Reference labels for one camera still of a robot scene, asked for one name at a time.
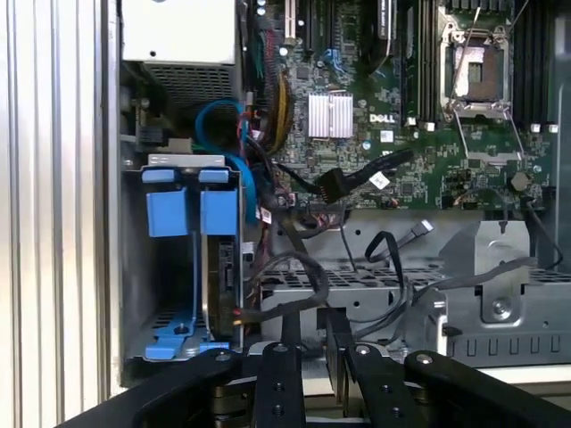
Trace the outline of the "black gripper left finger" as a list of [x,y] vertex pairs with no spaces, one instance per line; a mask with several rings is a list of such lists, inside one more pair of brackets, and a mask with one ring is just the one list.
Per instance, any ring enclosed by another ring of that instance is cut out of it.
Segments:
[[261,355],[207,350],[64,422],[66,427],[303,427],[299,315]]

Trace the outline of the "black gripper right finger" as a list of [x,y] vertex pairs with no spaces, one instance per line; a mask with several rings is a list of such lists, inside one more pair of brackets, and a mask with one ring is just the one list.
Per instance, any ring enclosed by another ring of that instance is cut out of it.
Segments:
[[403,363],[358,344],[340,312],[327,314],[327,369],[346,416],[373,427],[568,427],[545,399],[428,350]]

